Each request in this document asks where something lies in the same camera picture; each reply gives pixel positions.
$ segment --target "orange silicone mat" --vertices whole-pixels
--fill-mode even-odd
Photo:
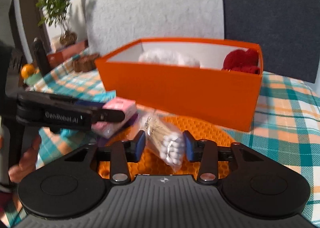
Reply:
[[[163,117],[166,122],[173,123],[181,131],[188,130],[196,140],[208,139],[215,141],[218,146],[230,147],[231,143],[235,140],[231,138],[224,131],[217,128],[215,125],[191,117],[185,116],[166,116]],[[123,140],[127,138],[127,134],[130,132],[130,128],[124,130],[116,137],[114,137],[109,143],[117,140]],[[150,175],[181,175],[192,174],[195,178],[198,175],[200,163],[190,163],[184,158],[182,167],[178,172],[173,172],[172,168],[166,165],[160,158],[154,155],[147,148],[144,149],[141,160],[138,163],[128,163],[131,179],[133,180],[137,174],[150,174]],[[219,178],[226,177],[229,173],[228,163],[219,162]],[[101,162],[99,165],[99,174],[103,178],[109,178],[110,162]]]

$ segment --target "black clamp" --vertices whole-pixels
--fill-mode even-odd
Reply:
[[[122,185],[131,181],[128,162],[139,162],[146,144],[146,133],[139,131],[133,140],[117,141],[98,149],[97,160],[110,161],[110,181]]]
[[[217,146],[207,139],[195,140],[189,131],[183,132],[186,141],[186,155],[189,162],[201,162],[197,182],[214,185],[217,183],[218,161],[234,161],[234,153],[230,147]]]
[[[78,101],[69,96],[24,92],[17,97],[16,120],[23,125],[51,127],[54,130],[89,131],[91,125],[98,121],[120,123],[125,118],[123,111],[78,105]]]

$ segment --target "plaid tablecloth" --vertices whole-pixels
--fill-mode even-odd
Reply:
[[[96,70],[75,73],[69,60],[38,82],[32,90],[90,99],[104,88]],[[303,215],[320,227],[319,106],[320,98],[303,81],[264,72],[251,131],[225,131],[235,140],[284,164],[308,180],[311,196]],[[54,135],[48,128],[42,128],[39,133],[42,144],[37,168],[96,139],[92,132],[78,132],[68,138]],[[1,220],[7,226],[19,222],[25,216],[20,209],[21,204],[15,196]]]

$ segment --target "plastic bag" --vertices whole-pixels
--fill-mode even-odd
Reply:
[[[166,123],[155,114],[138,117],[129,138],[139,130],[146,132],[146,147],[171,166],[176,172],[181,168],[185,153],[182,132],[174,125]]]
[[[200,61],[177,51],[152,49],[142,53],[139,62],[200,67]]]

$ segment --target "human hand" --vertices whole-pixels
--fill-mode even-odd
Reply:
[[[41,136],[37,135],[32,141],[31,147],[23,154],[19,164],[9,169],[10,180],[19,183],[26,175],[36,170],[36,161],[41,144]]]

